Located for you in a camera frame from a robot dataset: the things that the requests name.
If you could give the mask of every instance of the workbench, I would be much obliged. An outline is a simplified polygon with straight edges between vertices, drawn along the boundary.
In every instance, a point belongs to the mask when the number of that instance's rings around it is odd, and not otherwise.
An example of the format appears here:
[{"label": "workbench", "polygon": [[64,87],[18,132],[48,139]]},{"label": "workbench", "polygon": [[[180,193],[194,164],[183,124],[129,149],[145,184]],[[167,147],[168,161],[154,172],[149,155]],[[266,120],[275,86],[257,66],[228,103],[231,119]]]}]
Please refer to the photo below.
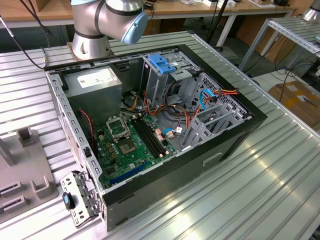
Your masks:
[{"label": "workbench", "polygon": [[278,36],[281,34],[288,39],[295,42],[301,47],[301,51],[297,52],[295,57],[292,58],[287,68],[290,68],[298,57],[301,56],[303,50],[307,50],[314,56],[320,56],[320,43],[316,41],[316,37],[320,36],[320,23],[311,23],[303,20],[301,17],[288,17],[288,18],[269,18],[266,19],[259,33],[255,37],[252,45],[245,54],[239,69],[244,70],[247,62],[254,53],[258,43],[263,38],[268,28],[275,30],[274,34],[266,44],[261,55],[264,56],[271,48],[273,43],[278,40]]},{"label": "workbench", "polygon": [[[293,7],[284,6],[277,6],[276,8],[261,8],[248,0],[242,0],[242,2],[236,3],[235,7],[227,7],[223,12],[223,16],[228,16],[228,19],[217,42],[217,46],[223,46],[237,16],[285,13],[285,17],[289,17],[294,10],[295,8]],[[149,18],[151,18],[151,11],[146,10],[146,12],[148,13]],[[214,12],[215,7],[209,7],[203,3],[186,5],[181,3],[180,0],[176,0],[174,2],[157,1],[154,3],[153,19],[212,17]],[[220,9],[217,7],[216,16],[219,12]],[[0,0],[0,14],[10,28],[38,26],[38,23],[22,5],[17,6],[17,4],[8,0]],[[45,26],[74,24],[72,7],[68,0],[50,0],[38,13],[38,16]]]},{"label": "workbench", "polygon": [[[40,135],[60,196],[0,224],[10,239],[303,239],[320,224],[320,136],[195,34],[110,42],[118,54],[186,44],[268,118],[222,163],[106,232],[99,218],[80,229],[59,180],[78,166],[58,121],[45,74],[21,52],[0,54],[0,136],[31,126]],[[45,49],[50,65],[73,62],[67,46]],[[28,51],[42,63],[41,49]]]}]

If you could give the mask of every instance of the motherboard chip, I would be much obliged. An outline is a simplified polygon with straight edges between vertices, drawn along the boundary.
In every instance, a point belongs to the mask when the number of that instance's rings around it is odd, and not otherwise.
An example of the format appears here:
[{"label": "motherboard chip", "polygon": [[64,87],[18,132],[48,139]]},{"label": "motherboard chip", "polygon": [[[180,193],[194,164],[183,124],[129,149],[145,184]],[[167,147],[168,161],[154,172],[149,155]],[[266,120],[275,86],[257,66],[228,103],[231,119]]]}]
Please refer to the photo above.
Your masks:
[{"label": "motherboard chip", "polygon": [[118,146],[123,155],[131,153],[136,150],[135,144],[131,139],[123,139],[118,142]]},{"label": "motherboard chip", "polygon": [[116,171],[115,167],[111,166],[109,168],[106,169],[106,173],[108,175],[113,174]]}]

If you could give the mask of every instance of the table leg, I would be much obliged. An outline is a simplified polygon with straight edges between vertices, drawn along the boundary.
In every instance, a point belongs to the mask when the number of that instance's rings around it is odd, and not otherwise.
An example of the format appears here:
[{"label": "table leg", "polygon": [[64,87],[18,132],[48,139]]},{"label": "table leg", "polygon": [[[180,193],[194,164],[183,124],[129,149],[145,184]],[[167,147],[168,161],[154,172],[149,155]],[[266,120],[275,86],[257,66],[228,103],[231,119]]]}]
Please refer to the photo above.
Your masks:
[{"label": "table leg", "polygon": [[243,71],[245,69],[245,66],[246,66],[248,60],[250,59],[251,55],[256,50],[256,47],[257,47],[258,43],[260,42],[260,40],[262,39],[262,37],[265,35],[265,33],[268,29],[268,23],[269,23],[269,19],[266,19],[264,24],[262,25],[260,31],[258,32],[257,36],[255,37],[253,43],[251,44],[249,50],[246,52],[240,66],[239,66],[239,69],[241,71]]},{"label": "table leg", "polygon": [[[285,15],[284,18],[289,18],[292,15],[293,11],[290,10],[288,11]],[[267,51],[269,51],[271,45],[275,42],[276,38],[279,36],[279,32],[274,31],[273,35],[271,36],[271,38],[269,39],[269,41],[267,42],[267,44],[265,45],[264,49],[261,52],[261,56],[264,56],[266,54]]]},{"label": "table leg", "polygon": [[223,31],[220,35],[220,38],[216,44],[217,47],[221,47],[224,45],[225,40],[230,32],[232,25],[234,24],[235,19],[236,19],[235,14],[228,17],[228,20],[226,21],[226,23],[224,25],[224,29],[223,29]]},{"label": "table leg", "polygon": [[279,35],[280,35],[280,33],[278,31],[274,31],[274,33],[270,37],[269,41],[266,43],[264,49],[260,53],[261,56],[264,56],[269,51],[269,49],[271,48],[272,44],[276,41],[276,39],[277,39],[277,37]]}]

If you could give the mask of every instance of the aluminum table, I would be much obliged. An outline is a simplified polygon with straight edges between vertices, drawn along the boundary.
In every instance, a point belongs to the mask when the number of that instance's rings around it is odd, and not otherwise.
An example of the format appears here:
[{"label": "aluminum table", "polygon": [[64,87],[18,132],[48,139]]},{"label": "aluminum table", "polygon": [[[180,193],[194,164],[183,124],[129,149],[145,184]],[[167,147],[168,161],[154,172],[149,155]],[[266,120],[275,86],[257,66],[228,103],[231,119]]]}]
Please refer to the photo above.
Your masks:
[{"label": "aluminum table", "polygon": [[[320,136],[195,34],[111,41],[115,54],[186,44],[259,107],[267,120],[221,164],[111,232],[99,218],[76,229],[61,196],[0,224],[18,239],[308,239],[320,224]],[[37,62],[43,52],[28,51]],[[49,64],[73,62],[66,46],[46,49]],[[78,169],[54,110],[45,74],[21,52],[0,54],[0,136],[37,129],[59,180]]]},{"label": "aluminum table", "polygon": [[[255,51],[258,43],[263,38],[267,29],[271,27],[275,30],[275,33],[270,38],[269,42],[264,47],[261,55],[264,56],[265,53],[270,49],[273,42],[278,39],[279,34],[284,35],[288,39],[294,41],[296,44],[302,47],[302,50],[305,49],[316,56],[320,56],[320,43],[318,43],[315,38],[320,36],[320,23],[310,23],[303,20],[300,17],[280,17],[280,18],[270,18],[266,19],[259,33],[255,37],[252,45],[250,46],[248,52],[244,56],[239,69],[243,70]],[[301,52],[298,52],[293,60],[289,63],[290,67]]]}]

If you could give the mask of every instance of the side panel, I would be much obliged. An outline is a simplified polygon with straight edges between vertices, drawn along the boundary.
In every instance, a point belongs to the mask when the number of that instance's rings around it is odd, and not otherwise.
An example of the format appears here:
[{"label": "side panel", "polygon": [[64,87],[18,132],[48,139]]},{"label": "side panel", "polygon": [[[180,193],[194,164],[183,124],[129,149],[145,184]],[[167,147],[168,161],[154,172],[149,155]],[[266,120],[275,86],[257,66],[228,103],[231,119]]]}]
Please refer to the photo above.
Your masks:
[{"label": "side panel", "polygon": [[178,188],[186,185],[203,172],[209,170],[222,160],[241,134],[225,141],[223,144],[212,148],[186,164],[174,169],[150,184],[140,188],[127,197],[107,207],[107,230],[110,231],[126,220],[139,214],[152,204],[161,200]]}]

